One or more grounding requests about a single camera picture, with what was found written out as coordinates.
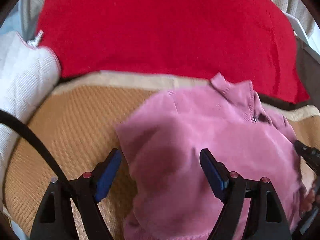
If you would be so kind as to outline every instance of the pink garment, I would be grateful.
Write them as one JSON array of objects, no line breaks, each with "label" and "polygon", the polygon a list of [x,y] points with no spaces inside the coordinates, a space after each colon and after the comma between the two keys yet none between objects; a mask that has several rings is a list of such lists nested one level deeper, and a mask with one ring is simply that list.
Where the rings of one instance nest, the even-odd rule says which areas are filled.
[{"label": "pink garment", "polygon": [[[262,108],[251,81],[231,84],[217,74],[211,83],[162,91],[117,128],[138,187],[126,240],[207,239],[223,204],[201,169],[203,148],[246,179],[270,178],[290,226],[298,222],[303,186],[292,127]],[[234,239],[241,239],[249,203]]]}]

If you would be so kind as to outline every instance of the red fabric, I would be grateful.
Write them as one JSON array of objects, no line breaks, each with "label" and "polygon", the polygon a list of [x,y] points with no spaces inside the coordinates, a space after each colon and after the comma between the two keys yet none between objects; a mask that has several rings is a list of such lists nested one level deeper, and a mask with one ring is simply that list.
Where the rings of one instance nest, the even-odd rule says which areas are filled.
[{"label": "red fabric", "polygon": [[46,0],[41,45],[62,76],[98,70],[167,73],[237,83],[298,103],[289,21],[270,0]]}]

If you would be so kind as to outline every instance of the blue gripper pad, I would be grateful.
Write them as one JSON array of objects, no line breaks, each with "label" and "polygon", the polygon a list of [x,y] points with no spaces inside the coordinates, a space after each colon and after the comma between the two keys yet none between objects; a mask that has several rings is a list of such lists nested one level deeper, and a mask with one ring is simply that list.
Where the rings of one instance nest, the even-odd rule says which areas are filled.
[{"label": "blue gripper pad", "polygon": [[228,174],[220,174],[218,171],[219,163],[211,155],[208,149],[200,152],[200,165],[204,171],[214,196],[224,202],[226,189],[229,185]]},{"label": "blue gripper pad", "polygon": [[121,151],[117,150],[116,153],[113,155],[112,159],[110,160],[108,166],[104,170],[103,174],[97,181],[96,194],[94,195],[94,199],[97,203],[99,203],[108,195],[112,182],[119,169],[120,163]]}]

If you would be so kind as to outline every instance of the blue rubber pad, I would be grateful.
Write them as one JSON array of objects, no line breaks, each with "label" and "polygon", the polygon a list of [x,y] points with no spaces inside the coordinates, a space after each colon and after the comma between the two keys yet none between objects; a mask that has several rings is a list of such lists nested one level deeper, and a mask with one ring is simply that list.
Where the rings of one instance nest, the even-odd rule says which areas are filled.
[{"label": "blue rubber pad", "polygon": [[94,195],[94,199],[97,203],[99,203],[108,195],[112,182],[119,169],[120,163],[121,151],[117,150],[115,155],[110,160],[107,168],[105,169],[105,171],[103,172],[103,174],[97,182],[96,194]]},{"label": "blue rubber pad", "polygon": [[204,171],[205,176],[207,177],[207,180],[215,197],[219,198],[221,201],[224,201],[226,194],[225,189],[228,187],[228,181],[223,181],[223,179],[219,175],[218,170],[204,150],[200,152],[200,165],[202,167],[202,170]]}]

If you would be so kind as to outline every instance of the brown mat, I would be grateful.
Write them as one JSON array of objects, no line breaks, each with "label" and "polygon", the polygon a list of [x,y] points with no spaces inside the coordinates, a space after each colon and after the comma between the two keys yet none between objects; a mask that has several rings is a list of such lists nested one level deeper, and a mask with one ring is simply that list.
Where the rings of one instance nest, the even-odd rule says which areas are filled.
[{"label": "brown mat", "polygon": [[[154,91],[133,88],[76,86],[49,96],[29,127],[47,146],[68,179],[76,179],[103,161],[112,148],[119,147],[114,126],[152,93]],[[290,123],[302,142],[320,145],[319,116]],[[313,173],[309,173],[306,165],[302,169],[312,181]],[[40,155],[25,140],[20,140],[6,174],[4,199],[13,220],[28,235],[52,176],[53,172]],[[132,207],[135,194],[135,184],[123,162],[107,199],[99,204],[115,240],[123,239],[122,222]],[[80,239],[87,239],[75,208],[74,216]]]}]

